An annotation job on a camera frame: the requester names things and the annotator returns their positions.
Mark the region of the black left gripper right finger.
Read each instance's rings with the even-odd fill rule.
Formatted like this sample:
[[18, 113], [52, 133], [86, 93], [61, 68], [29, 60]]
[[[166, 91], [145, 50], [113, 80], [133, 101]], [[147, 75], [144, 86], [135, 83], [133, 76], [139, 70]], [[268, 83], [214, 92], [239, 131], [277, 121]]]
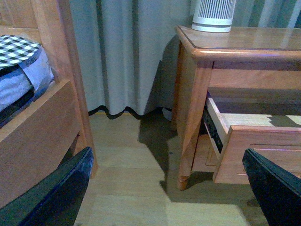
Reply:
[[257, 153], [245, 150], [243, 166], [270, 226], [301, 224], [301, 179]]

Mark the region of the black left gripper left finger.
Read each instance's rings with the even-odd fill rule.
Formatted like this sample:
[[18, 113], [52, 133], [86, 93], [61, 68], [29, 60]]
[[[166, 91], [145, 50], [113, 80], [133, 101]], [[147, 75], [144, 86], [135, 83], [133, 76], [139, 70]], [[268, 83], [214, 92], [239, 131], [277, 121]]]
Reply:
[[72, 226], [85, 196], [93, 152], [84, 148], [0, 209], [2, 226]]

